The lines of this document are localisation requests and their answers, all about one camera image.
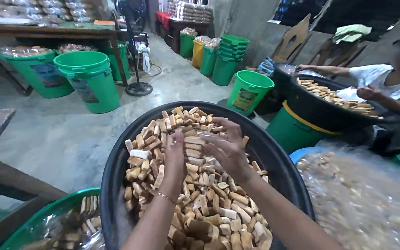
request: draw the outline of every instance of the white shirt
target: white shirt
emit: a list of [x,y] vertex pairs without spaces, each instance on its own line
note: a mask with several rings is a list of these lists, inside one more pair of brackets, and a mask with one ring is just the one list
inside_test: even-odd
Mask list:
[[[391,65],[367,65],[361,67],[350,68],[350,76],[357,79],[358,87],[368,87],[369,85],[377,87],[381,92],[395,100],[400,100],[400,84],[394,86],[384,86],[385,79],[388,74],[393,71]],[[396,116],[400,120],[400,115],[390,111],[374,101],[369,101],[375,107],[376,113],[382,116]]]

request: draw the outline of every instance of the standing fan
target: standing fan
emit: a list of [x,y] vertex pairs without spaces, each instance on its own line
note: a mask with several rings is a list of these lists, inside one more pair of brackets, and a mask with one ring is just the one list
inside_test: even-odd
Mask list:
[[132,60],[134,62],[135,67],[135,76],[137,81],[128,84],[125,89],[125,92],[134,97],[143,97],[150,94],[153,90],[152,85],[145,82],[140,82],[138,77],[138,68],[137,68],[137,58],[138,54],[135,49],[134,43],[134,30],[132,29],[132,25],[136,29],[136,32],[143,32],[145,25],[145,13],[146,13],[146,4],[143,0],[117,0],[115,3],[115,9],[125,17],[126,27],[128,28],[128,40],[129,40],[129,51],[132,54]]

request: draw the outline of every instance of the bucket label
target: bucket label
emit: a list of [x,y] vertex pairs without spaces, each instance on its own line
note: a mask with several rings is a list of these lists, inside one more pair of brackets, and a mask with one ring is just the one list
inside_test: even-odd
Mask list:
[[89,87],[88,82],[78,79],[70,80],[70,85],[72,85],[73,89],[80,95],[83,102],[86,103],[97,103],[100,102],[92,89]]
[[64,77],[53,63],[45,63],[30,66],[35,71],[36,76],[44,84],[45,88],[55,88],[67,84],[67,79]]
[[258,94],[259,93],[240,88],[240,92],[232,106],[241,111],[248,111]]

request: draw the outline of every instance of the red tablecloth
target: red tablecloth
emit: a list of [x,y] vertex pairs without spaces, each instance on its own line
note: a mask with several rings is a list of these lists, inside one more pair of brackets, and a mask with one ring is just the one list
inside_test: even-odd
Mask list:
[[155,12],[155,19],[159,20],[166,30],[169,30],[169,19],[171,18],[171,14],[161,11]]

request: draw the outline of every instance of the gold bracelet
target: gold bracelet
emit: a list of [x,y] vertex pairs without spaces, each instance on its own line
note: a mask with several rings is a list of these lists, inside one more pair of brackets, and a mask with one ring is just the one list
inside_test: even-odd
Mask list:
[[164,193],[162,193],[162,192],[160,192],[158,190],[153,190],[152,193],[153,193],[154,196],[156,196],[156,195],[161,196],[161,197],[169,200],[170,202],[172,202],[174,205],[177,205],[177,202],[175,202],[171,197],[165,195]]

